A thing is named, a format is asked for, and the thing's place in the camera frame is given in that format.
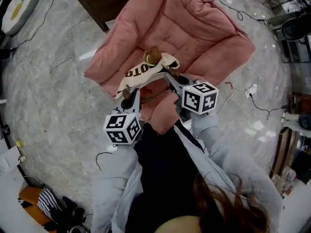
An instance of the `brown hair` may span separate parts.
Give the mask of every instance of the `brown hair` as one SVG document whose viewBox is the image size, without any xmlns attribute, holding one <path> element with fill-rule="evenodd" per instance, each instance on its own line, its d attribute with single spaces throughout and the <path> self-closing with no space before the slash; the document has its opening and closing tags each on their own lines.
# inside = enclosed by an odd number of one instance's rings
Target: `brown hair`
<svg viewBox="0 0 311 233">
<path fill-rule="evenodd" d="M 200 228 L 202 233 L 230 232 L 230 233 L 268 233 L 268 217 L 266 210 L 255 201 L 251 192 L 247 196 L 245 208 L 241 199 L 242 182 L 239 178 L 234 202 L 220 187 L 218 192 L 211 191 L 201 175 L 194 179 L 194 194 L 200 215 Z M 222 207 L 220 214 L 215 202 Z"/>
</svg>

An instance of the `pink cushion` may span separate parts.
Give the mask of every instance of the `pink cushion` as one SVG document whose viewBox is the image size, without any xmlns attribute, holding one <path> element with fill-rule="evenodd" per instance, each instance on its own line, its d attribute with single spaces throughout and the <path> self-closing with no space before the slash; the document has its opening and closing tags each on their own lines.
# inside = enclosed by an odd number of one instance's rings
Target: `pink cushion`
<svg viewBox="0 0 311 233">
<path fill-rule="evenodd" d="M 85 72 L 112 96 L 126 71 L 159 46 L 180 62 L 179 71 L 218 85 L 245 63 L 255 47 L 213 0 L 129 0 Z M 159 133 L 177 120 L 176 95 L 164 80 L 141 91 L 142 119 Z"/>
</svg>

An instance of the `white cube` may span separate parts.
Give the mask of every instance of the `white cube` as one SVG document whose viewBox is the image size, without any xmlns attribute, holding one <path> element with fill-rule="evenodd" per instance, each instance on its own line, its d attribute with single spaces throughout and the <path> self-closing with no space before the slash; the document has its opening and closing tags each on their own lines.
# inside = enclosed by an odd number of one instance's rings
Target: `white cube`
<svg viewBox="0 0 311 233">
<path fill-rule="evenodd" d="M 182 107 L 204 114 L 216 108 L 218 89 L 209 82 L 183 87 Z"/>
<path fill-rule="evenodd" d="M 136 114 L 106 116 L 104 131 L 113 144 L 132 144 L 140 130 Z"/>
</svg>

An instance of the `gray jacket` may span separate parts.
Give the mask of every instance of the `gray jacket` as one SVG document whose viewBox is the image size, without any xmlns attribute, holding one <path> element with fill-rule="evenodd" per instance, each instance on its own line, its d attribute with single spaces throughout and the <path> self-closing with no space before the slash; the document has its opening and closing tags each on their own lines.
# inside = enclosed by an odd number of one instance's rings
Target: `gray jacket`
<svg viewBox="0 0 311 233">
<path fill-rule="evenodd" d="M 175 127 L 176 133 L 186 147 L 207 184 L 224 189 L 234 199 L 239 176 L 242 194 L 254 190 L 257 201 L 267 210 L 271 232 L 277 232 L 282 199 L 265 171 L 256 165 L 249 154 L 230 145 L 218 129 L 216 114 L 191 114 L 192 132 L 205 143 L 203 153 Z M 143 192 L 140 176 L 142 167 L 133 146 L 118 146 L 108 155 L 102 172 L 93 178 L 94 216 L 92 233 L 124 233 L 125 224 L 133 199 Z"/>
</svg>

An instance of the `marble floor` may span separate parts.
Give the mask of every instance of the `marble floor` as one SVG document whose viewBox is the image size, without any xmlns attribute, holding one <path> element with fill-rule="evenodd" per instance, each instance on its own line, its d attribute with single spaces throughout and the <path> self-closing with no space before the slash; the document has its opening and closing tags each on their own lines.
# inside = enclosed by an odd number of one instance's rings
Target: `marble floor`
<svg viewBox="0 0 311 233">
<path fill-rule="evenodd" d="M 52 0 L 39 3 L 12 46 L 31 37 L 42 23 Z M 272 17 L 263 0 L 234 0 L 232 6 L 258 18 Z M 287 103 L 291 90 L 290 67 L 281 60 L 281 49 L 263 23 L 224 8 L 256 45 L 248 66 L 260 77 L 254 95 L 265 109 Z M 49 185 L 58 196 L 68 196 L 92 213 L 91 176 L 99 171 L 95 156 L 110 145 L 103 135 L 105 115 L 113 101 L 94 82 L 83 77 L 92 53 L 103 42 L 103 33 L 77 0 L 55 0 L 46 22 L 31 41 L 21 45 L 2 72 L 4 120 L 11 128 L 11 140 L 21 140 L 20 151 L 27 156 L 22 164 L 27 175 Z M 258 83 L 254 72 L 239 68 L 246 85 Z M 231 75 L 235 86 L 242 83 Z M 219 86 L 218 108 L 233 92 Z M 220 126 L 226 136 L 245 147 L 267 172 L 276 151 L 282 111 L 273 111 L 267 120 L 243 91 L 237 90 L 222 112 Z M 99 164 L 104 165 L 101 155 Z"/>
</svg>

